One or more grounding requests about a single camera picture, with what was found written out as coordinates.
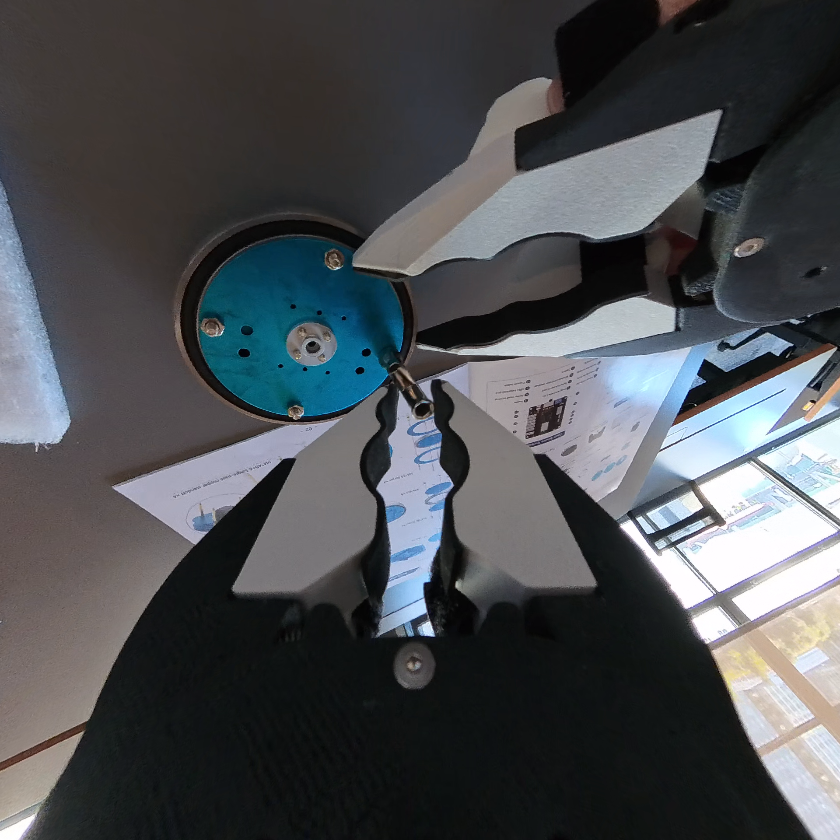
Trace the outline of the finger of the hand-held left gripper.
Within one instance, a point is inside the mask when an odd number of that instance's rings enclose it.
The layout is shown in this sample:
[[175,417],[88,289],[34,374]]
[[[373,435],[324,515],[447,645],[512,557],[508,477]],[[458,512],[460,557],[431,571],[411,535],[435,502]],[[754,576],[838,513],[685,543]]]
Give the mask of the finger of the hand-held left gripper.
[[580,278],[549,297],[447,317],[417,342],[450,354],[564,356],[677,330],[663,272],[648,264],[643,235],[579,246]]
[[391,216],[353,255],[356,270],[415,277],[455,259],[488,259],[542,235],[604,240],[653,223],[696,182],[721,111],[531,171],[515,162],[515,129],[550,115],[550,79],[497,99],[467,160]]

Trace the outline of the white foam square with hole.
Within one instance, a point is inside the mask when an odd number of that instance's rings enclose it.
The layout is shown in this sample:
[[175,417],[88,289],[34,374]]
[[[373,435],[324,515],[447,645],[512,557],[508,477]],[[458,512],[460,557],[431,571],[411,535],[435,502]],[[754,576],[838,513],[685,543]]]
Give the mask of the white foam square with hole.
[[57,444],[70,425],[35,286],[1,190],[1,441]]

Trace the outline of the white instruction booklet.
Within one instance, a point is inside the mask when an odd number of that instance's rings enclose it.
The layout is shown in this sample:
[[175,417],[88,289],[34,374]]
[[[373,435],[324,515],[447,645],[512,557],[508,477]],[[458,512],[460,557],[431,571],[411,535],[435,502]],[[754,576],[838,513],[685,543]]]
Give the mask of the white instruction booklet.
[[[599,501],[621,486],[687,351],[624,358],[521,358],[464,364],[441,378],[554,463]],[[335,421],[282,426],[114,486],[190,543],[198,543],[282,459],[295,458]],[[403,401],[380,484],[391,544],[381,634],[420,618],[424,582],[453,486],[439,464],[433,418]]]

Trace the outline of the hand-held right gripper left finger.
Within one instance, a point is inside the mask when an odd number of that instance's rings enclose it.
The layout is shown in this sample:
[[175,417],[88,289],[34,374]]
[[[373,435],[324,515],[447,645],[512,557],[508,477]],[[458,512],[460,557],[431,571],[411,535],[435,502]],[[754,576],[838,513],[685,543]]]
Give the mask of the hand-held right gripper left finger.
[[380,388],[304,448],[234,583],[239,596],[332,604],[376,635],[390,571],[385,504],[398,393]]

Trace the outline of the large window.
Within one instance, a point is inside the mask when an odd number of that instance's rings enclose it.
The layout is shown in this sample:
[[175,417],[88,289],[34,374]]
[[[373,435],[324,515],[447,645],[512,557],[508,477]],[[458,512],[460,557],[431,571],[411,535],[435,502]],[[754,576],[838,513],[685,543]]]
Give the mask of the large window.
[[702,480],[722,517],[657,553],[698,513],[689,487],[622,527],[709,645],[741,724],[813,838],[839,837],[838,419]]

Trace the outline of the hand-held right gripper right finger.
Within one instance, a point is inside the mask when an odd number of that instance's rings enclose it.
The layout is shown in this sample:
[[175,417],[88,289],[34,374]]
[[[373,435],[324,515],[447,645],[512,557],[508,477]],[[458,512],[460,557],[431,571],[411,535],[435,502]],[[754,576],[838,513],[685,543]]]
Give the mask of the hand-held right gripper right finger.
[[445,604],[523,606],[596,582],[532,451],[451,384],[432,382],[439,462],[452,487],[436,556]]

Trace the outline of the small metal socket wrench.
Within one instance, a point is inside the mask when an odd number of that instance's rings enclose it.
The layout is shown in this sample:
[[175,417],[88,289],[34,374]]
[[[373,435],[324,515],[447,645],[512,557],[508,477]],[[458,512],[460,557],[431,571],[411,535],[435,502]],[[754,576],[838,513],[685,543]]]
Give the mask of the small metal socket wrench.
[[397,350],[385,350],[381,354],[381,365],[406,400],[416,420],[423,421],[434,415],[434,403],[426,397],[419,384],[415,382]]

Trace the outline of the dark grey desk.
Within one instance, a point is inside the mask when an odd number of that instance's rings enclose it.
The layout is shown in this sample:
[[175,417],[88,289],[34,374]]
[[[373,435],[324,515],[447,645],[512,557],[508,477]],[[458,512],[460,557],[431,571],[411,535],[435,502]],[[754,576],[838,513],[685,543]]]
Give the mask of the dark grey desk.
[[2,180],[70,409],[2,447],[2,760],[88,719],[189,549],[112,486],[266,430],[184,363],[190,260],[284,211],[369,234],[587,4],[2,2]]

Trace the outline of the blue round base plate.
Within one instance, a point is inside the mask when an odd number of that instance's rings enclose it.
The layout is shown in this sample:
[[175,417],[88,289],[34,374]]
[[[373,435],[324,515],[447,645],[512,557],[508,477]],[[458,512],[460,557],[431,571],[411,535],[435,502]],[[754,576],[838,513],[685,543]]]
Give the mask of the blue round base plate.
[[353,268],[363,237],[286,215],[221,237],[182,283],[176,335],[222,401],[273,424],[339,418],[387,383],[382,356],[413,350],[406,284]]

